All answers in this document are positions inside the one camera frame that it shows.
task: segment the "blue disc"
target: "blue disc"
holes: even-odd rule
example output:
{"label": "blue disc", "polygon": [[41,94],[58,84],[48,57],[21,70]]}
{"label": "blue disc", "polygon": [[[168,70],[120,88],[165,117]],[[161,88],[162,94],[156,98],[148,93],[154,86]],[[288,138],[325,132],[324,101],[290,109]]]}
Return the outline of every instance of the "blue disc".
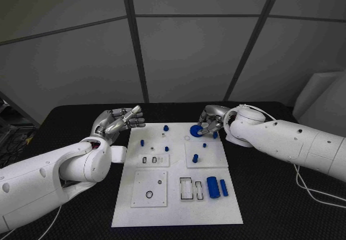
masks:
{"label": "blue disc", "polygon": [[191,135],[192,135],[194,137],[197,137],[197,138],[200,138],[200,137],[204,136],[204,135],[200,135],[200,134],[198,134],[198,132],[200,132],[201,129],[204,129],[204,127],[200,126],[200,125],[194,125],[194,126],[191,127],[191,129],[190,129]]}

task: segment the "hole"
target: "hole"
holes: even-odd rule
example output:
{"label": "hole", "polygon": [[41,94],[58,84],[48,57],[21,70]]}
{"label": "hole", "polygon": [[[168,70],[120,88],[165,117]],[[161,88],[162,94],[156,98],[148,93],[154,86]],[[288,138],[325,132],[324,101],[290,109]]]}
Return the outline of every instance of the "hole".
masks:
{"label": "hole", "polygon": [[148,191],[146,192],[146,197],[151,199],[154,197],[154,192],[152,191]]}
{"label": "hole", "polygon": [[41,169],[40,169],[40,173],[41,173],[41,175],[43,175],[44,178],[48,176],[48,173],[47,173],[45,168],[41,168]]}
{"label": "hole", "polygon": [[9,193],[11,191],[11,184],[9,183],[5,183],[4,186],[2,186],[2,189],[6,193]]}

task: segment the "table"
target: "table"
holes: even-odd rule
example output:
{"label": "table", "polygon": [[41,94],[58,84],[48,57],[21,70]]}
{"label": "table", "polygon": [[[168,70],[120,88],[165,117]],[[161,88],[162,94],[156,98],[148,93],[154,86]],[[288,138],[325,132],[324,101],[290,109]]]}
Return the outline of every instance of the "table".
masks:
{"label": "table", "polygon": [[[246,103],[262,108],[275,118],[298,122],[282,103]],[[141,106],[146,122],[167,123],[197,122],[208,104],[234,108],[240,103],[141,103]],[[94,120],[105,110],[135,106],[136,103],[57,107],[21,158],[27,159],[80,142],[90,136]],[[296,185],[293,165],[254,148],[226,141],[224,130],[220,135],[243,225],[112,228],[123,174],[123,165],[112,164],[105,181],[63,206],[60,217],[44,239],[346,239],[346,209],[321,204],[311,198],[306,190]],[[128,146],[129,138],[130,131],[122,132],[115,145]],[[306,168],[302,175],[309,187],[346,198],[344,182]],[[21,227],[6,240],[38,239],[54,221],[57,212],[58,210],[53,211]]]}

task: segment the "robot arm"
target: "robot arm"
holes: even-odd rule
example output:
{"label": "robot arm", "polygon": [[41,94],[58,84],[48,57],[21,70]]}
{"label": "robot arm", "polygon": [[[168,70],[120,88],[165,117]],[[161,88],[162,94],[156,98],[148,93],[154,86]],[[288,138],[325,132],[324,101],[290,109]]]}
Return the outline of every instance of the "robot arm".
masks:
{"label": "robot arm", "polygon": [[0,233],[40,219],[103,181],[112,162],[122,163],[128,153],[110,145],[120,131],[146,126],[142,116],[141,106],[105,111],[80,143],[0,169]]}
{"label": "robot arm", "polygon": [[275,158],[346,182],[346,140],[342,136],[285,120],[266,122],[265,114],[244,105],[226,111],[223,125],[230,142],[256,147]]}

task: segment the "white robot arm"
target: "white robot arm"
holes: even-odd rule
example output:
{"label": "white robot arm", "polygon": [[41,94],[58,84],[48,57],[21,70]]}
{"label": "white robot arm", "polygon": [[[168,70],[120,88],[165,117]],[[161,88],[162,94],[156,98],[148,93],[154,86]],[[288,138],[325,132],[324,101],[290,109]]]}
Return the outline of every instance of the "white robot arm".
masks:
{"label": "white robot arm", "polygon": [[208,105],[200,118],[200,126],[205,120],[210,126],[198,131],[200,136],[224,127],[230,142],[249,148],[256,147],[275,158],[346,182],[345,137],[285,120],[266,122],[265,114],[247,105],[233,109]]}
{"label": "white robot arm", "polygon": [[103,181],[112,162],[123,163],[128,154],[126,147],[110,145],[120,131],[146,126],[142,116],[141,106],[105,111],[80,143],[0,169],[0,233],[40,219]]}

